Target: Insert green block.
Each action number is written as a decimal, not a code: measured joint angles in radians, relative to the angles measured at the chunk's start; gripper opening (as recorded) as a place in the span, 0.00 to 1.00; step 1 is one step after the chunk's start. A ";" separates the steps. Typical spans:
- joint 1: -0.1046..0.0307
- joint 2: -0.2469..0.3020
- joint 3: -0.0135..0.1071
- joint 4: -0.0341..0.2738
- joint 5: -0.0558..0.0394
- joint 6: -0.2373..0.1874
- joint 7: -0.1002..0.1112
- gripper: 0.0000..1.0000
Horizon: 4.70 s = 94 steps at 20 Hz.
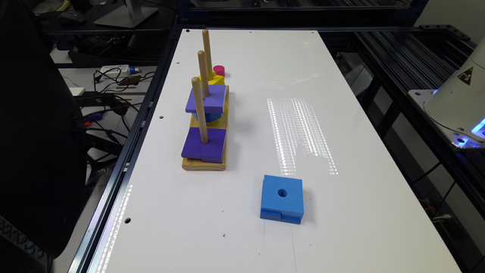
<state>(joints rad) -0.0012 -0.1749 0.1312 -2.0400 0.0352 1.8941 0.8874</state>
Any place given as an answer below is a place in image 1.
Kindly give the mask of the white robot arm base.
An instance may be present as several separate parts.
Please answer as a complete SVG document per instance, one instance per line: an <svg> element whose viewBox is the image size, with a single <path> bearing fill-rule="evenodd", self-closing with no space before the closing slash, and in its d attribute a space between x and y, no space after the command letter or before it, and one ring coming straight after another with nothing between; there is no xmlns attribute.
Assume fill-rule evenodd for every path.
<svg viewBox="0 0 485 273"><path fill-rule="evenodd" d="M484 41L438 89L408 95L458 149L484 147Z"/></svg>

